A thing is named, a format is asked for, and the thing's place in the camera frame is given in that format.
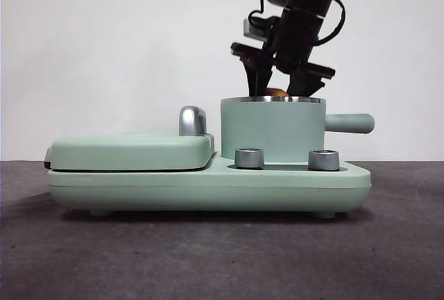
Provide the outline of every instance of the mint green appliance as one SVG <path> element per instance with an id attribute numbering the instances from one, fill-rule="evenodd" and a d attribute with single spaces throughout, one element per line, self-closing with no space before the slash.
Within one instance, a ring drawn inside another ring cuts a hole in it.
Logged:
<path id="1" fill-rule="evenodd" d="M 270 123 L 274 115 L 280 120 Z M 369 171 L 346 162 L 334 170 L 315 170 L 309 160 L 312 149 L 328 152 L 323 150 L 326 129 L 369 133 L 374 126 L 370 115 L 325 115 L 325 102 L 313 98 L 224 100 L 222 154 L 214 152 L 205 122 L 203 110 L 189 106 L 180 112 L 179 135 L 57 140 L 45 159 L 51 194 L 58 203 L 92 215 L 115 210 L 299 211 L 328 218 L 359 208 L 370 192 Z M 273 139 L 264 139 L 271 134 Z M 261 151 L 262 164 L 239 166 L 242 160 L 235 158 L 242 149 Z"/>
<path id="2" fill-rule="evenodd" d="M 246 70 L 251 97 L 222 101 L 221 153 L 214 151 L 205 112 L 193 106 L 180 111 L 178 135 L 57 140 L 45 159 L 53 198 L 92 215 L 247 210 L 305 211 L 330 218 L 362 206 L 370 173 L 340 162 L 339 152 L 325 150 L 324 135 L 369 133 L 374 120 L 365 114 L 326 115 L 325 101 L 310 97 L 325 85 L 321 79 L 336 73 L 309 57 L 314 47 L 339 34 L 345 6 L 341 0 L 267 1 L 284 9 L 280 17 L 259 16 L 265 13 L 260 0 L 260 10 L 244 22 L 244 35 L 263 42 L 262 47 L 231 46 Z M 341 20 L 320 39 L 333 1 L 342 8 Z M 268 83 L 274 67 L 290 77 L 287 92 L 281 92 L 301 97 L 263 96 L 273 94 Z"/>

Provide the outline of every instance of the saucepan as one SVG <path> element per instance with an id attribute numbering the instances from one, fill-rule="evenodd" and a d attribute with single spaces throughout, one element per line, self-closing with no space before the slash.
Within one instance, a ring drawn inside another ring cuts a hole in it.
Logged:
<path id="1" fill-rule="evenodd" d="M 326 101 L 313 97 L 238 97 L 221 102 L 222 157 L 237 149 L 262 149 L 267 163 L 307 162 L 324 149 L 326 131 L 370 133 L 369 114 L 328 114 Z"/>

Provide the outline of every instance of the metal handle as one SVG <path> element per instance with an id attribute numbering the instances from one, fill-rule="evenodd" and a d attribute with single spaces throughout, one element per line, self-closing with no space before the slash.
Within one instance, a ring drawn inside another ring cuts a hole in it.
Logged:
<path id="1" fill-rule="evenodd" d="M 207 133 L 207 115 L 195 106 L 183 107 L 179 115 L 179 135 L 203 135 Z"/>
<path id="2" fill-rule="evenodd" d="M 325 116 L 325 130 L 329 132 L 370 133 L 375 119 L 369 114 L 337 114 Z"/>

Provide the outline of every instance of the gray floor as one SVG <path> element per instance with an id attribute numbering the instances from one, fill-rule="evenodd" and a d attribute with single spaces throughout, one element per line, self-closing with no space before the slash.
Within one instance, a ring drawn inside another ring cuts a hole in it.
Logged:
<path id="1" fill-rule="evenodd" d="M 444 162 L 356 162 L 364 208 L 118 212 L 58 206 L 39 162 L 1 164 L 1 298 L 444 299 Z"/>

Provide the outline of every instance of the cable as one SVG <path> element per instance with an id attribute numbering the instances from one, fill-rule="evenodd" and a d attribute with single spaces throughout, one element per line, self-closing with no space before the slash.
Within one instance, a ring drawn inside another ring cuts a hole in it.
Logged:
<path id="1" fill-rule="evenodd" d="M 335 38 L 341 32 L 342 27 L 344 27 L 344 24 L 345 24 L 345 6 L 344 6 L 344 4 L 342 3 L 341 0 L 334 0 L 334 1 L 337 2 L 340 5 L 340 7 L 342 8 L 341 21 L 339 22 L 338 26 L 333 30 L 333 32 L 330 35 L 328 35 L 327 37 L 323 38 L 322 40 L 319 40 L 319 41 L 313 43 L 314 47 L 317 47 L 319 45 L 322 45 L 322 44 L 325 44 L 325 43 L 331 41 L 333 38 Z"/>
<path id="2" fill-rule="evenodd" d="M 252 11 L 249 15 L 248 15 L 248 22 L 250 22 L 250 24 L 256 28 L 258 28 L 258 25 L 255 25 L 254 21 L 253 21 L 253 14 L 259 13 L 262 14 L 264 13 L 264 0 L 260 0 L 261 2 L 261 9 L 260 10 L 254 10 Z"/>

